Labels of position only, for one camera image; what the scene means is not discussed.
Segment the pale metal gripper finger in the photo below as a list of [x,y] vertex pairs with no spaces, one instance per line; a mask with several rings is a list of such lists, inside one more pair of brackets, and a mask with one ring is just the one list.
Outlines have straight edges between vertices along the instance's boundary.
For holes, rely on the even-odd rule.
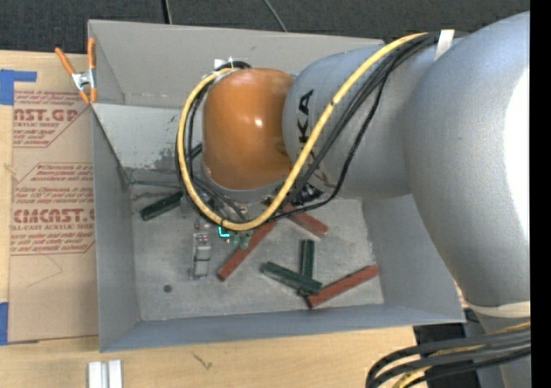
[[212,244],[209,235],[202,233],[198,237],[198,276],[205,277],[208,275],[209,264],[211,259]]
[[202,234],[199,232],[194,233],[192,236],[192,255],[188,269],[188,276],[190,279],[199,279],[201,277],[201,258],[199,257],[201,236]]

